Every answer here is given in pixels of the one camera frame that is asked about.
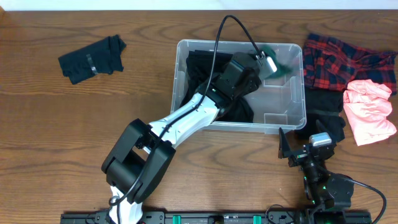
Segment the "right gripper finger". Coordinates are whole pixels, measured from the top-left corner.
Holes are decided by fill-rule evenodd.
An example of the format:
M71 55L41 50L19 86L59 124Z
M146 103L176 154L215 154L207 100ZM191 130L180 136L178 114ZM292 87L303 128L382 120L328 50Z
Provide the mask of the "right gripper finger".
M292 155L292 150L290 148L289 142L282 128L279 128L279 150L278 158L288 158Z
M328 133L332 139L331 144L336 143L334 135L332 135L332 133L320 122L320 120L316 120L316 126L317 126L318 133L324 133L324 132Z

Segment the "dark green garment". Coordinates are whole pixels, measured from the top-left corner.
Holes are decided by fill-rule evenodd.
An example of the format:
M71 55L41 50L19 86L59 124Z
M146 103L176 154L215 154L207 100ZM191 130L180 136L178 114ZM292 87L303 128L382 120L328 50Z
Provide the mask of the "dark green garment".
M283 77L289 73L292 72L292 69L284 64L281 64L278 60L277 60L277 56L276 56L276 52L270 48L268 45L263 46L263 48L261 49L261 52L264 51L265 54L269 55L272 57L272 59L274 60L275 64L277 65L277 71L273 74L265 74L265 73L261 73L259 72L259 78L261 80L266 80L266 79L274 79L274 78L279 78L279 77Z

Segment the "large black garment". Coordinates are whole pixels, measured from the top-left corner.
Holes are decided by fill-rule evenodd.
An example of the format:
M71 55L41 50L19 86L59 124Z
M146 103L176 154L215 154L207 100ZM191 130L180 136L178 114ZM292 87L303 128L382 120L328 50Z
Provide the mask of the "large black garment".
M214 67L215 77L217 73L222 73L226 64L232 59L232 54L217 53ZM211 72L213 53L203 50L189 51L186 59L187 64L187 84L188 88L180 104L184 106L195 94L196 89L207 81ZM236 123L252 123L254 112L244 98L239 99L231 109L217 121L236 122Z

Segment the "small black garment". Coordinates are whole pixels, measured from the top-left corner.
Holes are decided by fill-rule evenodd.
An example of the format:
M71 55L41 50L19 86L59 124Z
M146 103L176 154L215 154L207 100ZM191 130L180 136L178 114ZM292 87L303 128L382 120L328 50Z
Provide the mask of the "small black garment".
M112 75L114 71L122 72L121 53L126 46L119 35L114 35L62 55L58 61L63 76L76 85L99 73Z

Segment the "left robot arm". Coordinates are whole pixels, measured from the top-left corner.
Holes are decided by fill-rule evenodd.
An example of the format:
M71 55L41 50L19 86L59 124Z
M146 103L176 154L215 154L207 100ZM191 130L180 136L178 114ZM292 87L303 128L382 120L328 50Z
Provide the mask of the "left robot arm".
M101 166L113 193L109 200L113 223L141 219L142 203L159 185L176 147L259 88L262 59L235 53L224 71L211 74L177 111L149 124L140 119L128 124Z

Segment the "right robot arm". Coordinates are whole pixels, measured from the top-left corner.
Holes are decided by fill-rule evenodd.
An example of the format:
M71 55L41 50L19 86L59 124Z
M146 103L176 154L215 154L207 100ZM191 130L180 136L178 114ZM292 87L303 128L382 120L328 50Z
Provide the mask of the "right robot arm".
M283 129L279 129L278 158L287 158L289 167L301 168L306 197L313 203L295 212L292 222L348 223L345 209L351 206L354 184L326 168L325 161L335 154L336 142L319 121L317 128L318 133L309 137L309 143L297 150L291 149Z

